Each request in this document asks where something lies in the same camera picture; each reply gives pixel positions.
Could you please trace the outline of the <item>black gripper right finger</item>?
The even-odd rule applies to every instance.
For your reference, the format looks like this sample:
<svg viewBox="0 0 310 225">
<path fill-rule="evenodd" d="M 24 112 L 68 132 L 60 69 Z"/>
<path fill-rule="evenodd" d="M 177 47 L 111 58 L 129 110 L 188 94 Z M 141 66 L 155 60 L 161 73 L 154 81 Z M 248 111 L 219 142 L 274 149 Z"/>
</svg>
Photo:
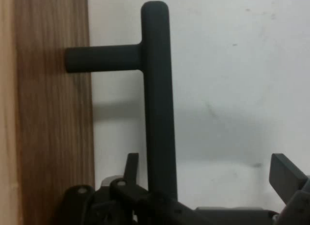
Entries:
<svg viewBox="0 0 310 225">
<path fill-rule="evenodd" d="M 269 183 L 285 203 L 275 220 L 276 225 L 308 225 L 310 223 L 310 177 L 284 154 L 271 156 Z"/>
</svg>

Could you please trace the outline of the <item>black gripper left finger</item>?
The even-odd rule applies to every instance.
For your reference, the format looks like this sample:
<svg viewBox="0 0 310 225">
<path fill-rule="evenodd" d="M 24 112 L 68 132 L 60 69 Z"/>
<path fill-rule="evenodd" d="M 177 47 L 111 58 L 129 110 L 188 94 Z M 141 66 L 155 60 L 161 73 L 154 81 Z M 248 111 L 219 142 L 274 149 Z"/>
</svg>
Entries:
<svg viewBox="0 0 310 225">
<path fill-rule="evenodd" d="M 138 153 L 127 155 L 124 175 L 95 190 L 69 188 L 62 201 L 63 225 L 191 225 L 193 211 L 137 184 Z"/>
</svg>

